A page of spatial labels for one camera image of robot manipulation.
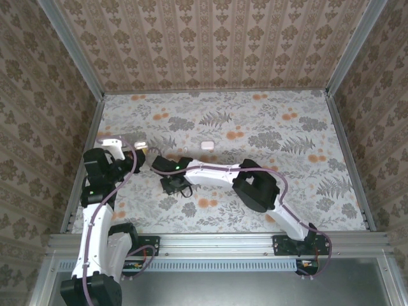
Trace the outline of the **grey metal front panel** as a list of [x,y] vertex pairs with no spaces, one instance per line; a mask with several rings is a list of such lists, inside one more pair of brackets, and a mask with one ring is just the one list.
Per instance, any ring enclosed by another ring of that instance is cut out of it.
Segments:
[[391,306],[372,264],[332,265],[313,280],[285,272],[152,272],[121,288],[122,306]]

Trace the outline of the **aluminium left side rail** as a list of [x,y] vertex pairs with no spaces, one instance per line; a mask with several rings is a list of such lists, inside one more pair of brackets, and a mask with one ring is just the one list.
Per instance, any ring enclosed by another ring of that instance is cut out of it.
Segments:
[[[105,102],[102,100],[98,101],[96,104],[96,110],[92,118],[89,133],[85,142],[84,152],[91,149],[94,145],[98,127],[101,122],[104,105]],[[84,177],[85,167],[84,162],[81,159],[60,231],[58,234],[50,236],[50,239],[48,241],[49,247],[51,247],[51,243],[54,238],[65,238],[65,236],[67,236],[66,231],[69,226],[71,214],[75,211],[77,205],[79,204],[79,192],[81,190],[80,186]],[[58,257],[61,257],[61,255],[55,255],[55,251],[53,248],[48,248],[46,250],[46,254],[38,274],[36,285],[34,287],[33,295],[28,304],[29,306],[48,306],[49,299],[52,295],[54,282],[58,274],[57,269],[59,267],[60,260]]]

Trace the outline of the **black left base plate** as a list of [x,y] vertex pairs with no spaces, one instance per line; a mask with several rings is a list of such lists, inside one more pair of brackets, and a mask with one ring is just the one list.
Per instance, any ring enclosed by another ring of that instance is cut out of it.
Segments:
[[157,235],[139,236],[136,246],[132,247],[127,256],[151,256],[159,254],[161,237]]

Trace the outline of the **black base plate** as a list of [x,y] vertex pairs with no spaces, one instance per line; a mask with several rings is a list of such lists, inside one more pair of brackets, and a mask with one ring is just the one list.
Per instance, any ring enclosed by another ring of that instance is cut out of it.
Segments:
[[139,236],[136,246],[132,247],[127,256],[151,256],[159,254],[161,237],[157,235]]
[[329,255],[329,244],[322,235],[306,238],[303,241],[293,240],[287,235],[275,235],[273,253],[276,256],[314,256]]

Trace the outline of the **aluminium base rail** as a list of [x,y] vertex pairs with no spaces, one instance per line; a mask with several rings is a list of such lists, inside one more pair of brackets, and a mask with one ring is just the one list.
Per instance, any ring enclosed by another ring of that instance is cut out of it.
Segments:
[[[393,254],[387,234],[329,231],[333,258],[376,258]],[[272,258],[278,233],[162,234],[159,257],[166,259]]]

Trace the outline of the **aluminium back rail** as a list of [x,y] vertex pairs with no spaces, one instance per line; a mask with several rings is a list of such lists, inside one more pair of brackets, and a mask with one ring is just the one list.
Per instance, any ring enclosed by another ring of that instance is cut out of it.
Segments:
[[251,88],[251,89],[168,89],[168,90],[144,90],[144,91],[106,91],[107,95],[126,95],[126,94],[181,94],[181,93],[205,93],[205,92],[281,92],[281,91],[323,91],[325,88]]

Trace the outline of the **aluminium left frame post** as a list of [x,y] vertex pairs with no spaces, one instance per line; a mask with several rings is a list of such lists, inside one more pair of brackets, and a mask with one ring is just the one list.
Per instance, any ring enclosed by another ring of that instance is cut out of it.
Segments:
[[98,80],[85,52],[80,48],[78,40],[75,38],[73,30],[58,8],[54,0],[38,0],[41,8],[54,27],[57,35],[64,44],[71,56],[75,66],[78,68],[90,91],[98,102],[103,100],[104,90]]

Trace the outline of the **aluminium frame post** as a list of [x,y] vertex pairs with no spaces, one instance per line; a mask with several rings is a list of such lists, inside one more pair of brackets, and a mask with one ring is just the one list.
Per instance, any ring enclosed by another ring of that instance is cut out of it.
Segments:
[[78,68],[90,91],[98,102],[103,100],[104,90],[98,80],[85,52],[80,48],[78,40],[75,38],[73,30],[58,8],[54,0],[38,0],[41,8],[54,27],[57,35],[64,44],[71,56],[75,66]]
[[367,8],[361,16],[347,47],[328,81],[326,92],[329,97],[333,97],[337,92],[337,89],[340,87],[353,61],[356,59],[356,56],[386,6],[387,1],[388,0],[370,0],[367,4]]

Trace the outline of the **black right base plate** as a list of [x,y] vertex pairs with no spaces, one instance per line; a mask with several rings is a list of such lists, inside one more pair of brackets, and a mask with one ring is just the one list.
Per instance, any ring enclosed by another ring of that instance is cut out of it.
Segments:
[[275,235],[273,253],[276,256],[314,256],[329,255],[329,244],[322,235],[306,238],[303,241],[293,240],[287,235]]

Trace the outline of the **aluminium right side rail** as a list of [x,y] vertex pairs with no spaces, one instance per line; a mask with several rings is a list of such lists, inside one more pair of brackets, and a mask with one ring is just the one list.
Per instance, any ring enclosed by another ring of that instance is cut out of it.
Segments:
[[349,172],[349,177],[354,189],[354,193],[356,195],[357,202],[360,206],[360,211],[363,216],[366,229],[368,229],[369,231],[377,231],[377,227],[375,225],[374,218],[370,211],[370,206],[368,204],[367,197],[365,195],[363,185],[361,183],[360,176],[358,174],[358,170],[353,159],[353,155],[351,153],[346,132],[344,131],[344,127],[342,125],[341,118],[335,104],[335,100],[333,97],[329,96],[326,91],[323,91],[323,93],[328,106],[328,110],[331,115],[333,126],[335,128],[339,140],[340,148],[342,150],[347,170]]

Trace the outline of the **aluminium right frame post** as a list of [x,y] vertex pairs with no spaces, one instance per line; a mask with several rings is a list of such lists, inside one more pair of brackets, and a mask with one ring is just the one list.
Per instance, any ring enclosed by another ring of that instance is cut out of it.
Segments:
[[353,61],[356,59],[356,56],[386,6],[387,1],[388,0],[370,0],[367,4],[367,8],[361,16],[347,47],[328,81],[326,92],[329,97],[333,97],[337,92],[337,89],[340,87]]

